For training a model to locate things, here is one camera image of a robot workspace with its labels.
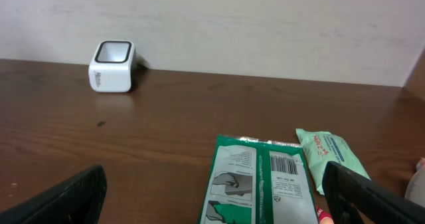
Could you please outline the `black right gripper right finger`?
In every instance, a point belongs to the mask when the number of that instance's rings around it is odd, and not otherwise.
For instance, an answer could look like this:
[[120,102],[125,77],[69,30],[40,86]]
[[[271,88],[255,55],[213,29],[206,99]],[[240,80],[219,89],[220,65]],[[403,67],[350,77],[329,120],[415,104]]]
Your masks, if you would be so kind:
[[328,162],[322,188],[335,223],[424,224],[424,208],[379,187],[371,180],[338,164]]

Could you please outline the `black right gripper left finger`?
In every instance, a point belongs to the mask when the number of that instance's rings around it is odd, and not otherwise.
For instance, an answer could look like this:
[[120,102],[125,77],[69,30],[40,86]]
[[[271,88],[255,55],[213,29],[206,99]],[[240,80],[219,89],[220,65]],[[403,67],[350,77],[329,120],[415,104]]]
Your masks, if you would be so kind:
[[94,165],[1,212],[1,222],[97,224],[106,192],[104,169]]

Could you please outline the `red snack package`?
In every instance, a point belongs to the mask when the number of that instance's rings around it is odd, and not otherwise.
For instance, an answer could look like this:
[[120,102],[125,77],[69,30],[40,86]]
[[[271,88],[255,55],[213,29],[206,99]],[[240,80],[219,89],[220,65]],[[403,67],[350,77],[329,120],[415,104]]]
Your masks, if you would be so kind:
[[334,221],[330,214],[328,214],[326,211],[324,211],[322,208],[316,206],[316,213],[317,218],[319,221],[319,224],[334,224]]

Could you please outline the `green white wipes pack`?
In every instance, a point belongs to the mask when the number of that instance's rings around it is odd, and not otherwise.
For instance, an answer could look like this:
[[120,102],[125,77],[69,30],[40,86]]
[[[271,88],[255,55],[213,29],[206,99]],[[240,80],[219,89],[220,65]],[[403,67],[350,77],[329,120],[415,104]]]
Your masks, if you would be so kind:
[[324,194],[322,180],[328,162],[337,162],[370,179],[360,160],[342,137],[331,132],[308,132],[301,128],[296,129],[296,135],[319,194]]

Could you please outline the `white round tub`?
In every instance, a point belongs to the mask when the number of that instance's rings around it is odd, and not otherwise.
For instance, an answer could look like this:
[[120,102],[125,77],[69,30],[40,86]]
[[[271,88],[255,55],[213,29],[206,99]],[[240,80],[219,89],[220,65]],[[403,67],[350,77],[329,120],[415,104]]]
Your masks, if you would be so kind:
[[424,169],[419,169],[409,181],[405,198],[411,202],[425,207],[425,173]]

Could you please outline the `orange Kleenex tissue pack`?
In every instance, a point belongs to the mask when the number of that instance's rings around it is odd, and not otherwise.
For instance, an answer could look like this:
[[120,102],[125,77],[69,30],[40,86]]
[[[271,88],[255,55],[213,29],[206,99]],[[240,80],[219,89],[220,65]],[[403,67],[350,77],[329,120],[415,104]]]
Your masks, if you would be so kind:
[[420,171],[425,166],[425,158],[420,158],[419,162],[416,164],[416,171]]

